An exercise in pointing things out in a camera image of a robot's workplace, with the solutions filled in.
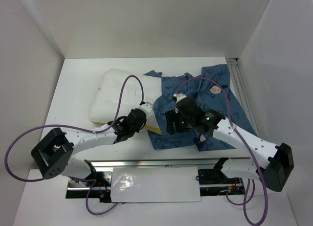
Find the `white pillow yellow edge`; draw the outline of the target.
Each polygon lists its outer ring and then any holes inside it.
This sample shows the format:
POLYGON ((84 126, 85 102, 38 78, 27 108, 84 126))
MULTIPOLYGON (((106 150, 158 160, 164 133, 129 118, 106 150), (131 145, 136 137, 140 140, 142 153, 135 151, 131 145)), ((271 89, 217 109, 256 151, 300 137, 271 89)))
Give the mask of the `white pillow yellow edge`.
MULTIPOLYGON (((92 102, 89 120, 94 123, 107 123, 114 119, 118 107, 120 92, 125 79, 130 72, 120 69, 110 69, 104 73, 102 82, 92 102)), ((141 101, 152 105, 162 95, 162 73, 150 71, 128 79, 122 95, 119 116, 127 115, 131 109, 139 106, 141 101)))

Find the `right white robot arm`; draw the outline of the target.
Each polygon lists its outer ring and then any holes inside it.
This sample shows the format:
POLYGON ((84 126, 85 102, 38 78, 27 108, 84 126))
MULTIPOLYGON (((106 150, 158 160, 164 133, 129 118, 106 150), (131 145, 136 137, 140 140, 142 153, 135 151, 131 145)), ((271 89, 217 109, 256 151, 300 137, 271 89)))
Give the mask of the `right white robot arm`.
POLYGON ((294 169, 291 147, 267 142, 236 124, 215 110, 203 111, 184 94, 172 98, 175 109, 166 113, 166 131, 170 135, 194 130, 200 136, 212 137, 250 154, 249 160, 221 158, 215 164, 213 177, 224 183, 231 178, 260 180, 275 192, 281 192, 294 169))

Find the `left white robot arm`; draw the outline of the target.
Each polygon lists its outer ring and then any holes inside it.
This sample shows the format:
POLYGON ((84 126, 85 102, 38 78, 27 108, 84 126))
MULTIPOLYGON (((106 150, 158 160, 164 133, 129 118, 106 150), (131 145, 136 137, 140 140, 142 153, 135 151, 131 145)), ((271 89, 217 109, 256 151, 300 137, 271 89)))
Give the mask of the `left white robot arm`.
POLYGON ((152 110, 151 105, 143 104, 132 109, 122 121, 109 122, 91 133, 66 133, 61 128, 54 128, 32 149, 31 156, 45 180, 63 175, 79 179, 85 186, 92 186, 96 182, 95 168, 90 161, 73 156, 84 150, 131 138, 144 127, 152 110))

